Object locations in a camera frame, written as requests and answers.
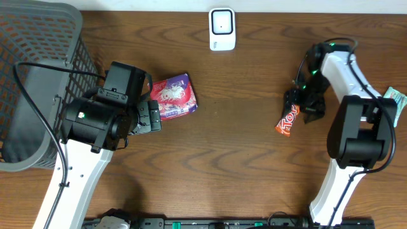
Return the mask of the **red purple snack packet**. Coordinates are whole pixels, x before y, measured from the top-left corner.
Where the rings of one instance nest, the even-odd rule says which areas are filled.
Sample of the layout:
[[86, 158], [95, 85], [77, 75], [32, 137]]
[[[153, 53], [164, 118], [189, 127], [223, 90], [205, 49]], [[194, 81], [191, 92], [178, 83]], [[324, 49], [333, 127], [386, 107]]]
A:
[[161, 121], [193, 113], [198, 108], [188, 73], [154, 82], [150, 97], [158, 102]]

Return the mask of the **orange brown snack bar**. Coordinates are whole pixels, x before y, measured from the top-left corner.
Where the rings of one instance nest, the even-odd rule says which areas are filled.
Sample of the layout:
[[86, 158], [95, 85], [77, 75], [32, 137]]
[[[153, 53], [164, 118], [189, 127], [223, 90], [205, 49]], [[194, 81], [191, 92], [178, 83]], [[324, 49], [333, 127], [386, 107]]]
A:
[[275, 130], [286, 136], [289, 137], [291, 135], [291, 128], [293, 126], [294, 121], [297, 119], [300, 113], [299, 105], [293, 104], [288, 109], [288, 112], [283, 115], [283, 117], [279, 120], [278, 124], [275, 126]]

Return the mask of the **light teal wipes packet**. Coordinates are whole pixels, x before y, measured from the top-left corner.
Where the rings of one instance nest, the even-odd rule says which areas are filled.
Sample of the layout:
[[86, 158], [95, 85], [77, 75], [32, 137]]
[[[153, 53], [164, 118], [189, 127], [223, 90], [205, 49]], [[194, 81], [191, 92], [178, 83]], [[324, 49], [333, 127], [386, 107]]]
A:
[[396, 111], [396, 116], [395, 116], [395, 120], [394, 120], [394, 127], [397, 127], [397, 123], [400, 118], [400, 115], [406, 105], [406, 95], [399, 92], [398, 90], [396, 90], [393, 87], [389, 87], [383, 97], [386, 99], [393, 99], [396, 102], [397, 111]]

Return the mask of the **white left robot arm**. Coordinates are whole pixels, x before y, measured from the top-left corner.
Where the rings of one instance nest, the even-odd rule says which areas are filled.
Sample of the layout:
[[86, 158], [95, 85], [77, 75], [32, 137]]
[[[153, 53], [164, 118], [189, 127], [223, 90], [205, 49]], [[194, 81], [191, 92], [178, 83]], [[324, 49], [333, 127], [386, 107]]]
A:
[[81, 228], [93, 192], [121, 139], [161, 129], [157, 101], [103, 104], [73, 100], [62, 122], [60, 153], [35, 228]]

